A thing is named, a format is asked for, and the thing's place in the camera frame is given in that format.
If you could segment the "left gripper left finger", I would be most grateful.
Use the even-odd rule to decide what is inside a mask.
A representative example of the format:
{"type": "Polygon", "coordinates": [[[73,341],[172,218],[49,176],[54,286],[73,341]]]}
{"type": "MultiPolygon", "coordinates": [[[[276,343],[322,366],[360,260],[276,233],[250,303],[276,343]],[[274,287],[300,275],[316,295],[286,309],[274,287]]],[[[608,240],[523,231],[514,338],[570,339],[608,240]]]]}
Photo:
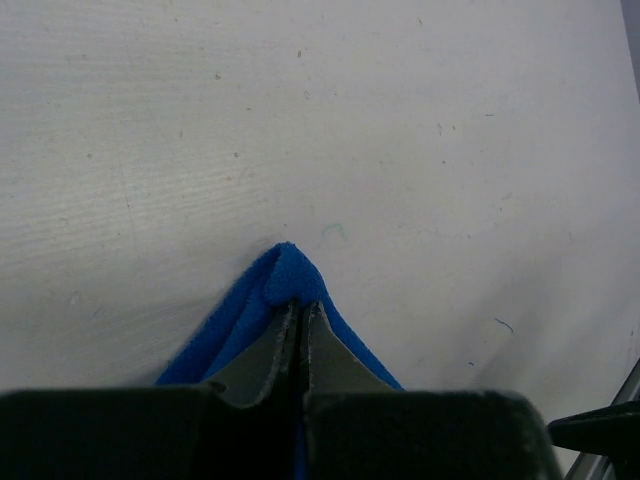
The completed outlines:
{"type": "Polygon", "coordinates": [[[23,390],[1,398],[5,479],[262,479],[224,441],[253,415],[214,385],[23,390]]]}

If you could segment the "blue and grey towel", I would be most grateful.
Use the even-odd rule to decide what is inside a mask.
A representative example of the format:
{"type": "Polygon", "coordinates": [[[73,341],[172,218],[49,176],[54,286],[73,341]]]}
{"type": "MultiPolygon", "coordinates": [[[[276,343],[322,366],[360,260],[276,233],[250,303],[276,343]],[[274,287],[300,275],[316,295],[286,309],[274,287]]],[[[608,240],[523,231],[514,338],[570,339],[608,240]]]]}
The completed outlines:
{"type": "Polygon", "coordinates": [[[241,406],[254,417],[225,438],[225,445],[254,457],[234,466],[234,475],[255,465],[262,479],[308,476],[299,337],[306,331],[302,315],[314,304],[320,304],[330,330],[357,365],[377,383],[401,387],[339,314],[311,261],[292,243],[275,245],[238,278],[156,381],[214,385],[216,375],[233,375],[222,381],[224,391],[240,394],[241,406]]]}

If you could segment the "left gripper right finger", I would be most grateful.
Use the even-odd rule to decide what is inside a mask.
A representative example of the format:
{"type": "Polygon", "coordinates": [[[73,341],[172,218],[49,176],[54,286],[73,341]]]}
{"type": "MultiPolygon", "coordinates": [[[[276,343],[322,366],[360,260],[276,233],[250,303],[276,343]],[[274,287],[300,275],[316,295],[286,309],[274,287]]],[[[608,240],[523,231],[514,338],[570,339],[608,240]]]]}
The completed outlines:
{"type": "Polygon", "coordinates": [[[309,478],[561,478],[545,426],[524,397],[395,390],[337,337],[321,302],[302,322],[309,478]]]}

